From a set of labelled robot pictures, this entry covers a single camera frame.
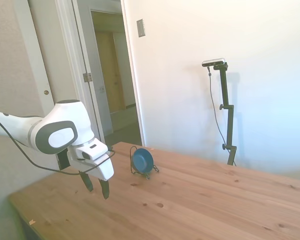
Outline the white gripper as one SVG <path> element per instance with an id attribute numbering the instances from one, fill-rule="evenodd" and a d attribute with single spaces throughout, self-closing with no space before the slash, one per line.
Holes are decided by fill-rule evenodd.
<path id="1" fill-rule="evenodd" d="M 91 144 L 70 146 L 67 149 L 70 166 L 80 171 L 80 177 L 87 190 L 89 192 L 94 190 L 89 177 L 89 175 L 92 175 L 99 179 L 103 198 L 108 199 L 110 196 L 108 180 L 114 175 L 114 168 L 108 155 L 107 146 L 104 144 Z"/>

